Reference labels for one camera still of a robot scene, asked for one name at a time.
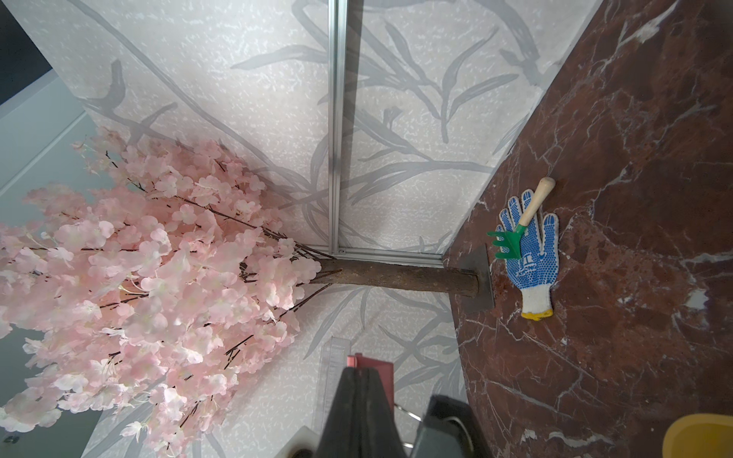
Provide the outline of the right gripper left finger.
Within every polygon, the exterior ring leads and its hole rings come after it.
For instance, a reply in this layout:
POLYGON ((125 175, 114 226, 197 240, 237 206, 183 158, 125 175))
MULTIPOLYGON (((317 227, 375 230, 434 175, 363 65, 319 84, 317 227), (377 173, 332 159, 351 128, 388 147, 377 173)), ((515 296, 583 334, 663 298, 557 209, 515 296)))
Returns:
POLYGON ((379 373, 345 368, 329 412, 331 457, 404 457, 379 373))

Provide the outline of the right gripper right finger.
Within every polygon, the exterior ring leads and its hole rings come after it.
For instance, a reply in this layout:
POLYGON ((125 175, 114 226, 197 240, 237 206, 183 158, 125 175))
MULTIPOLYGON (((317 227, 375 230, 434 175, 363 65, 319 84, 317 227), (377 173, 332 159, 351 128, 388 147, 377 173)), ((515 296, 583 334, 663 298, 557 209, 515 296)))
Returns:
POLYGON ((492 452, 468 404, 433 395, 418 427, 410 457, 491 458, 492 452))

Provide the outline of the pink binder clip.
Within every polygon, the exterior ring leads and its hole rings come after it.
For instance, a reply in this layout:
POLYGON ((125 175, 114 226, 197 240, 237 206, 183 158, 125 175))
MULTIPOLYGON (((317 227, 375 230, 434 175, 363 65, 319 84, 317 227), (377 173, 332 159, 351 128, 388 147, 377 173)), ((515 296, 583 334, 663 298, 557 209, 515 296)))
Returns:
POLYGON ((394 365, 390 362, 376 360, 364 356, 362 353, 355 353, 347 356, 348 368, 373 368, 380 377, 387 403, 391 411, 394 411, 394 365))

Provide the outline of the yellow plastic storage tray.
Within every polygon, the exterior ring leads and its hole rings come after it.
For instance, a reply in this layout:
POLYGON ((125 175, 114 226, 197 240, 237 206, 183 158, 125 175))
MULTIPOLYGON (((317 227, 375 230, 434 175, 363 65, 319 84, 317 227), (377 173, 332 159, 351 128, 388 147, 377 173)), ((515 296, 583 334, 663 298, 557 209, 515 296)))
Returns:
POLYGON ((732 416, 691 414, 675 421, 662 443, 663 458, 732 457, 732 416))

